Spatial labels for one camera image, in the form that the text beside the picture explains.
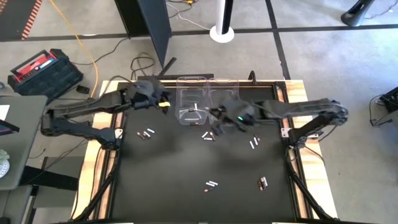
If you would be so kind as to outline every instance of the gray floor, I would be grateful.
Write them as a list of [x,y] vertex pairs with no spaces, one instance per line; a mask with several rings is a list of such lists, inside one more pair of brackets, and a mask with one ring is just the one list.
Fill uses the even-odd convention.
[[[79,34],[123,33],[124,27],[113,1],[55,1]],[[343,26],[340,15],[355,0],[278,0],[272,1],[278,27]],[[394,0],[376,1],[368,16],[380,13]],[[179,9],[183,4],[171,3]],[[169,13],[174,9],[168,7]],[[214,0],[200,0],[183,17],[211,28],[215,21]],[[397,8],[393,12],[364,24],[398,24]],[[170,20],[173,30],[201,28],[177,17]],[[231,26],[234,28],[270,27],[267,7],[262,0],[235,1]],[[48,0],[43,1],[30,36],[72,34]],[[321,143],[333,198],[343,220],[396,223],[398,213],[398,130],[391,124],[372,128],[369,124],[370,98],[398,85],[398,29],[347,30],[281,33],[292,79],[304,80],[311,100],[331,97],[349,109],[349,121]],[[120,39],[85,40],[94,58],[109,52]],[[9,70],[42,49],[62,49],[72,61],[90,62],[75,40],[2,42],[0,43],[0,81],[6,83]],[[114,75],[130,77],[131,59],[140,52],[155,56],[149,38],[125,40],[117,51],[98,62],[99,80]],[[217,44],[208,35],[172,37],[167,58],[177,57],[168,74],[214,73],[215,77],[246,78],[255,70],[261,79],[283,79],[272,33],[236,34],[228,44]],[[92,66],[78,66],[85,74],[83,85],[93,88]],[[159,63],[148,73],[159,72]],[[14,94],[11,89],[4,95]],[[66,97],[84,98],[75,91]],[[374,115],[385,110],[372,106]],[[80,138],[37,135],[31,156],[46,151],[28,164],[40,167],[44,156],[57,157],[80,142]],[[84,156],[85,147],[70,154]],[[72,204],[38,210],[34,223],[68,219]]]

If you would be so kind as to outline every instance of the black table surface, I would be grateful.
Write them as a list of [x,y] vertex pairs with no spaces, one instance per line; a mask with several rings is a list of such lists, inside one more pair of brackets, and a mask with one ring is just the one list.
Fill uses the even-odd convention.
[[[240,88],[244,100],[274,99],[272,88]],[[137,132],[151,128],[151,140]],[[111,218],[117,222],[266,223],[294,220],[279,124],[248,133],[227,128],[216,141],[210,130],[183,126],[171,108],[127,112]],[[253,134],[259,145],[251,149]],[[257,180],[266,177],[260,191]],[[218,186],[205,193],[207,181]]]
[[0,190],[18,187],[46,102],[45,96],[0,97],[0,105],[10,105],[6,121],[19,127],[19,133],[0,136],[0,149],[10,155],[10,169],[0,179]]

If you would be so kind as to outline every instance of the plastic bin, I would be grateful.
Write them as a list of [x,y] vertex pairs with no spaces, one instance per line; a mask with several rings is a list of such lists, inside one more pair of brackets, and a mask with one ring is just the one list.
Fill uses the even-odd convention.
[[[217,108],[225,99],[239,98],[239,82],[232,78],[211,78],[208,80],[208,95],[210,108]],[[209,115],[209,117],[210,124],[217,121],[214,116]]]
[[205,77],[177,79],[175,116],[182,125],[203,125],[208,117],[208,90]]

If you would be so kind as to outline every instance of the black stand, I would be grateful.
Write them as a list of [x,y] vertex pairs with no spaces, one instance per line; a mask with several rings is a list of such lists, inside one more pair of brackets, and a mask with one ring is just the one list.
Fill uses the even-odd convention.
[[359,0],[351,9],[341,15],[341,21],[351,27],[360,26],[373,2],[374,0]]
[[35,167],[25,166],[20,185],[39,185],[56,189],[77,190],[78,179],[67,175],[44,171]]

